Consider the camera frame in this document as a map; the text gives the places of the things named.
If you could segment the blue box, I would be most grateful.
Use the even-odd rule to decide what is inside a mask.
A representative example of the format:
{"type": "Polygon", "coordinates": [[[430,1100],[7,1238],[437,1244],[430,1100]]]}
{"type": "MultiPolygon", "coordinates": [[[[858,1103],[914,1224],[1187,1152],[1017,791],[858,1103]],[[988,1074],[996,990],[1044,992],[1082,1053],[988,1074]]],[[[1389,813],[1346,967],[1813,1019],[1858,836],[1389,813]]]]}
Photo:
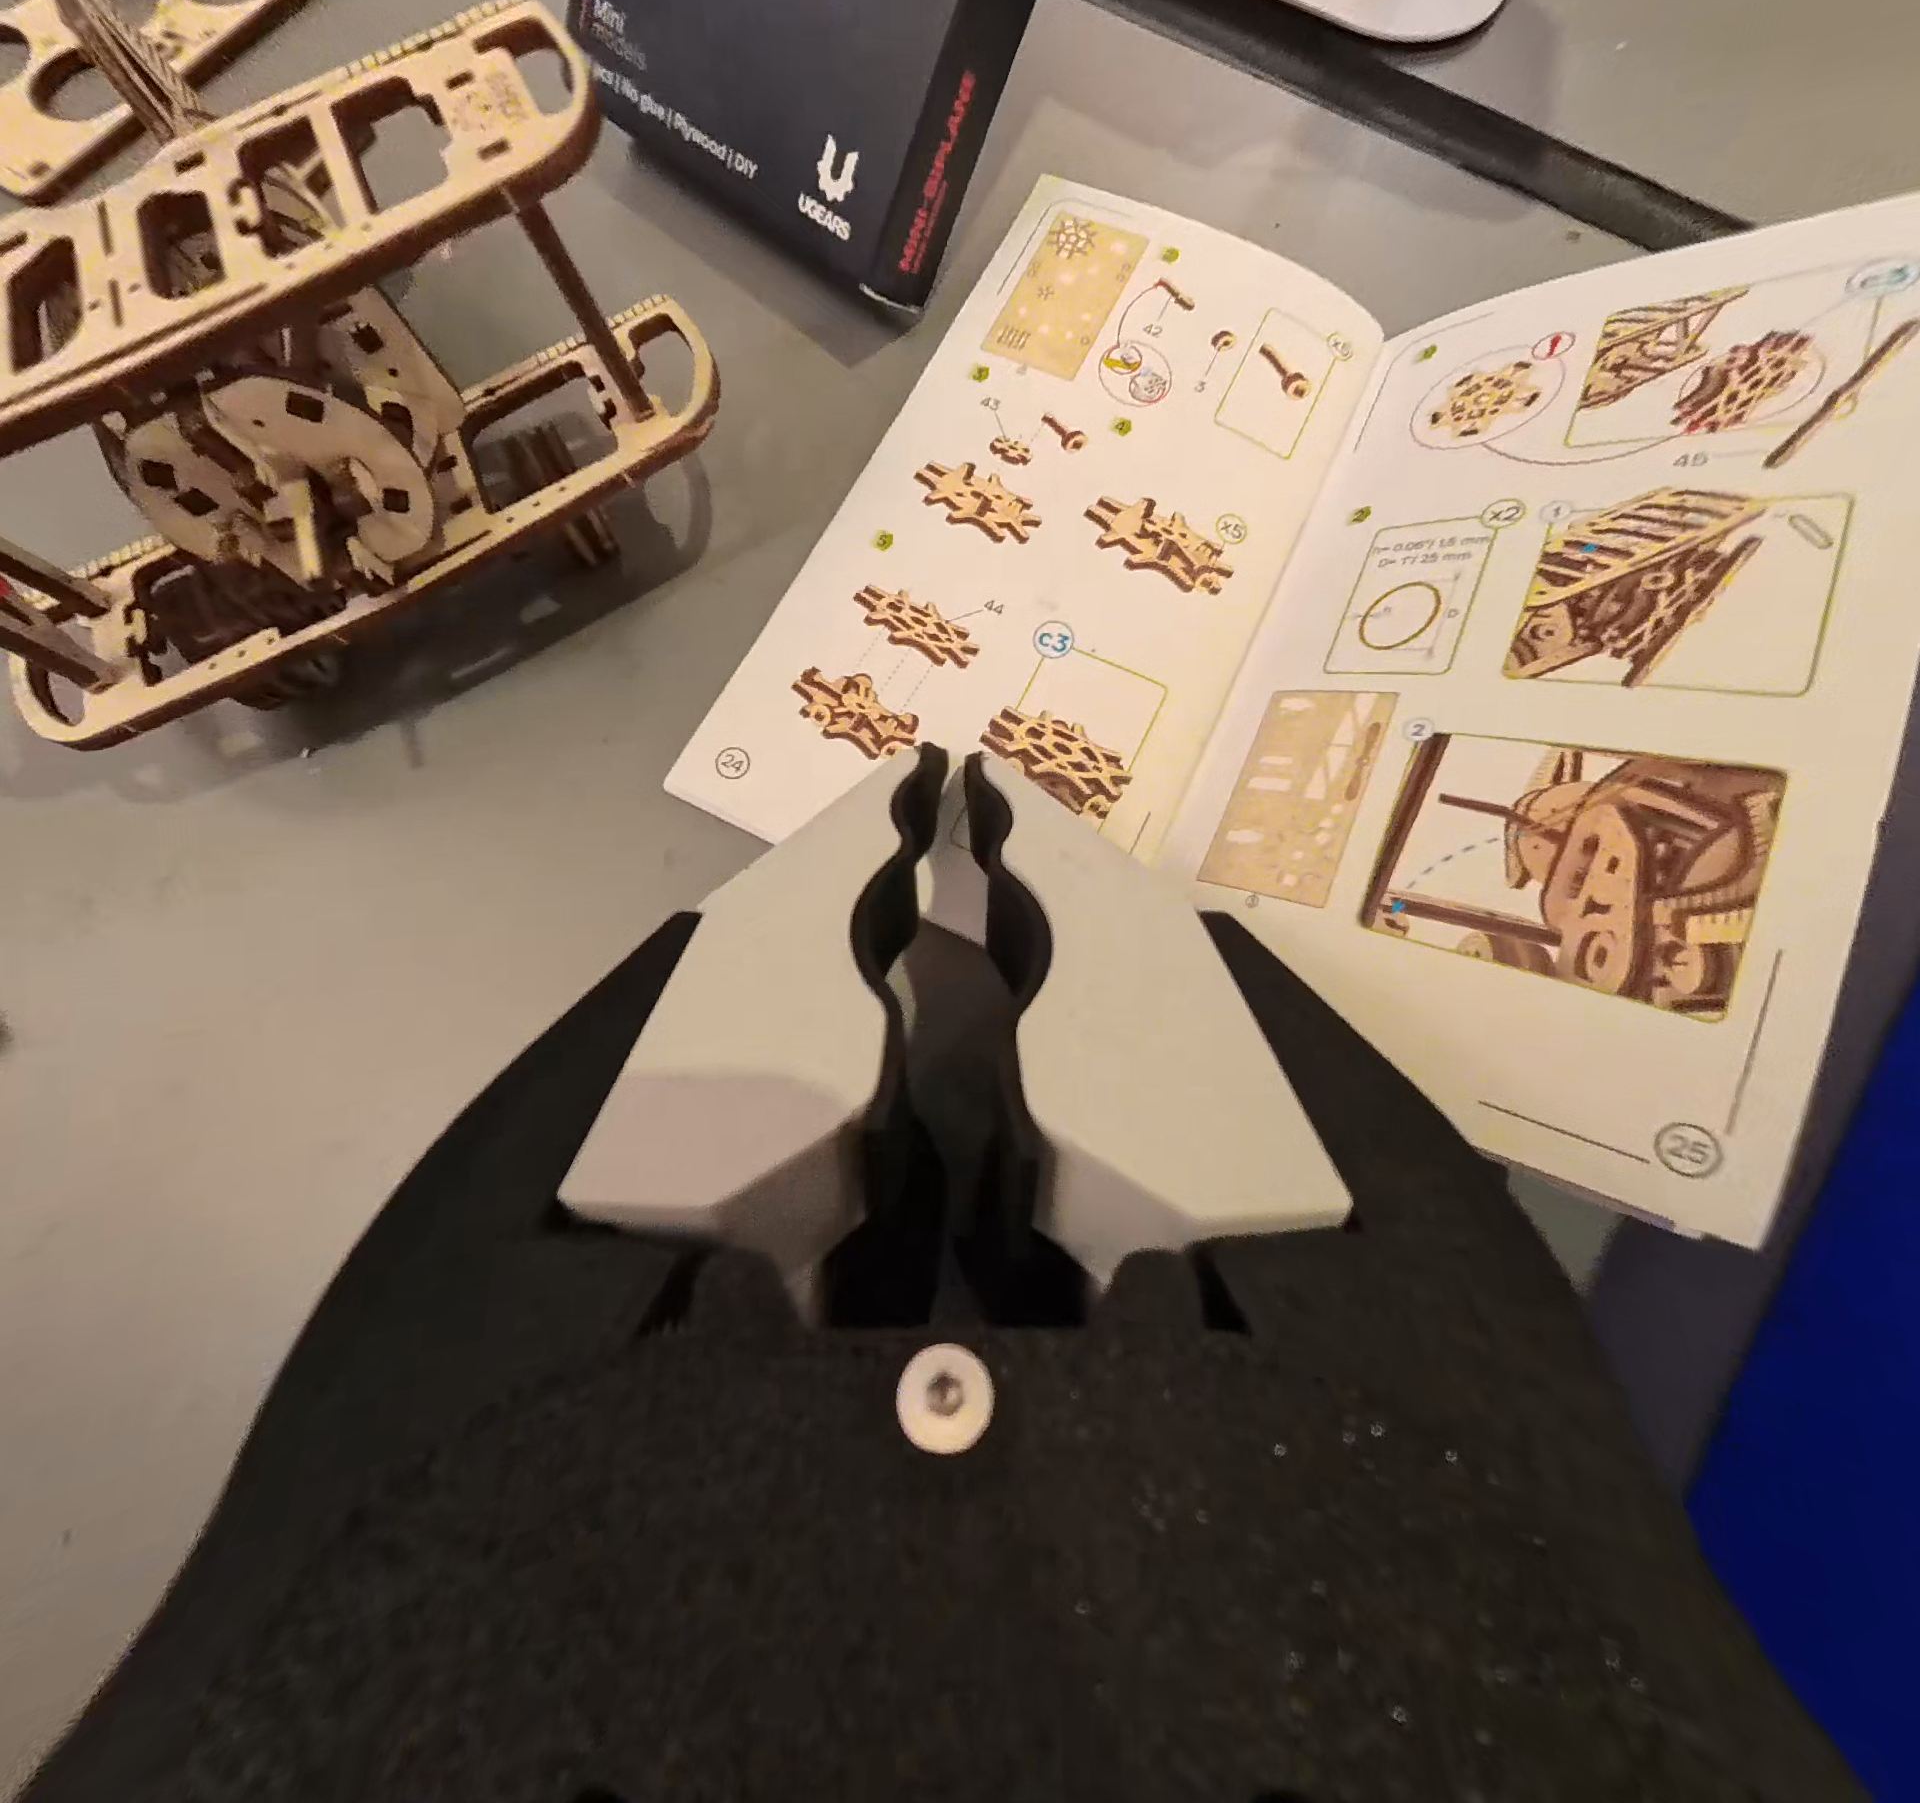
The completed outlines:
{"type": "Polygon", "coordinates": [[[1920,996],[1690,1482],[1708,1563],[1871,1798],[1920,1793],[1920,996]]]}

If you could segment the dark cardboard kit box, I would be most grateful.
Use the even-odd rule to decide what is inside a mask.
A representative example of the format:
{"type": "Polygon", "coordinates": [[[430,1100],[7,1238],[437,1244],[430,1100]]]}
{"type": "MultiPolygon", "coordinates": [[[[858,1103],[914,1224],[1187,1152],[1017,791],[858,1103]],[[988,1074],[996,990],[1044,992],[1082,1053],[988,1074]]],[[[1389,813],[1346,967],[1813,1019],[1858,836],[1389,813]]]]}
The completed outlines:
{"type": "Polygon", "coordinates": [[[569,0],[609,124],[917,316],[1036,0],[569,0]]]}

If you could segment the wooden biplane model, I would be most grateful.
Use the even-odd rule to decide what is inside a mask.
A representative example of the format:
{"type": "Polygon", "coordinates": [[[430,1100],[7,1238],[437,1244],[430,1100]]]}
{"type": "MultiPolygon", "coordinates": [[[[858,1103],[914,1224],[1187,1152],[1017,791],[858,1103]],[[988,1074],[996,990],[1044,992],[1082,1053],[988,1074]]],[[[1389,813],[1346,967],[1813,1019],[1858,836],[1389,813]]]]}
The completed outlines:
{"type": "Polygon", "coordinates": [[[605,316],[548,193],[594,152],[583,51],[541,0],[218,116],[108,0],[57,0],[157,159],[4,232],[4,456],[90,431],[146,537],[60,567],[4,540],[16,720],[108,751],[271,706],[437,589],[694,456],[724,404],[666,295],[605,316]],[[513,219],[579,332],[461,386],[382,290],[513,219]]]}

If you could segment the assembly instruction booklet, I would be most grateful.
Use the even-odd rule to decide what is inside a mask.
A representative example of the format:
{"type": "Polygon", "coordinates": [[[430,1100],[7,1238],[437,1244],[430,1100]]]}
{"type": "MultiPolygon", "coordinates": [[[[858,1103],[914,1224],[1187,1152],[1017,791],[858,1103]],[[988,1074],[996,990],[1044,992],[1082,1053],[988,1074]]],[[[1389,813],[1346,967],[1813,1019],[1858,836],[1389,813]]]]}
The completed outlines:
{"type": "Polygon", "coordinates": [[[1920,203],[1406,332],[1039,177],[663,788],[907,739],[1234,906],[1485,1159],[1764,1244],[1915,687],[1920,203]]]}

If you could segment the grey desk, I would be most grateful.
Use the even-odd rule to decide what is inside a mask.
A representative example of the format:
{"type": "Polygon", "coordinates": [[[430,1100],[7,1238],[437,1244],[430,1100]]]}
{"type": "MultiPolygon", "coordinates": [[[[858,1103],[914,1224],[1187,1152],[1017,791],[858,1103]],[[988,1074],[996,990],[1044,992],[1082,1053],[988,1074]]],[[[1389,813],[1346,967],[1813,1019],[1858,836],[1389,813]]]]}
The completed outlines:
{"type": "Polygon", "coordinates": [[[1659,232],[1915,191],[1915,0],[1510,0],[1378,51],[1265,0],[1039,0],[925,327],[602,136],[555,219],[713,343],[609,570],[508,567],[291,711],[70,753],[4,711],[4,1767],[190,1553],[425,1142],[751,863],[663,791],[1044,177],[1274,247],[1390,332],[1659,232]]]}

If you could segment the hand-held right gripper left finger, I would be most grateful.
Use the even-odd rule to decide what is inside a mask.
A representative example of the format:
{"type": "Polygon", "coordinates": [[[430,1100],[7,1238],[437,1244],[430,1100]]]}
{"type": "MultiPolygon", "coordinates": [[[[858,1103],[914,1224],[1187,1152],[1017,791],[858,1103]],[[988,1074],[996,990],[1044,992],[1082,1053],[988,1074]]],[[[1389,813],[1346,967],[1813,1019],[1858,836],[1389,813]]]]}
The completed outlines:
{"type": "Polygon", "coordinates": [[[704,900],[563,1176],[569,1214],[760,1254],[823,1323],[928,1318],[951,1187],[891,967],[945,785],[940,746],[902,751],[704,900]]]}

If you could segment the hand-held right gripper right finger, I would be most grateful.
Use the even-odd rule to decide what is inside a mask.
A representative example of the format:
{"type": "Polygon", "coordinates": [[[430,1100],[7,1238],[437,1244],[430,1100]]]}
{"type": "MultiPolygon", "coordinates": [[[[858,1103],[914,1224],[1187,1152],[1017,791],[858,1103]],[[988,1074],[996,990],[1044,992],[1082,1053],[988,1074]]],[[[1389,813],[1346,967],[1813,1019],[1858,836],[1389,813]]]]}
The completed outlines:
{"type": "Polygon", "coordinates": [[[1197,906],[996,753],[963,800],[1009,992],[1007,1244],[1105,1293],[1141,1254],[1342,1226],[1354,1190],[1197,906]]]}

